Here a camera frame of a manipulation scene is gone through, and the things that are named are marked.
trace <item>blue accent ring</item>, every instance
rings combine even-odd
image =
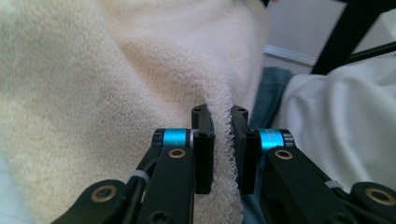
[[[185,147],[187,129],[165,129],[163,132],[163,147]]]
[[[278,129],[259,129],[260,138],[262,140],[262,152],[273,147],[283,147],[282,133]]]

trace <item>white towel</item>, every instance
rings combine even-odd
[[[253,104],[267,24],[253,0],[1,1],[0,148],[35,222],[124,181],[155,129],[208,104],[215,175],[194,219],[240,223],[228,110]]]

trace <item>white fabric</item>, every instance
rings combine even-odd
[[[31,218],[26,210],[17,184],[7,163],[0,154],[0,223],[26,224]]]
[[[347,191],[360,181],[396,189],[396,58],[293,77],[276,127]]]
[[[189,128],[208,104],[215,176],[194,218],[240,223],[229,109],[251,109],[266,17],[258,0],[1,1],[1,153],[34,221],[122,180],[155,129]]]

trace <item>blue jeans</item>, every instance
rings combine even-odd
[[[280,107],[283,92],[291,77],[291,72],[282,68],[268,67],[263,69],[262,81],[249,121],[251,129],[271,128],[272,121]],[[255,193],[242,195],[242,204],[244,205],[244,220],[242,223],[244,224],[265,223],[260,208],[262,175],[263,170],[259,168],[256,175]]]

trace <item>baseboard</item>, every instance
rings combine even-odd
[[[282,49],[272,45],[267,45],[265,47],[264,53],[268,56],[273,56],[279,59],[287,60],[294,63],[300,63],[308,66],[315,65],[318,59],[306,54],[298,53],[288,49]]]

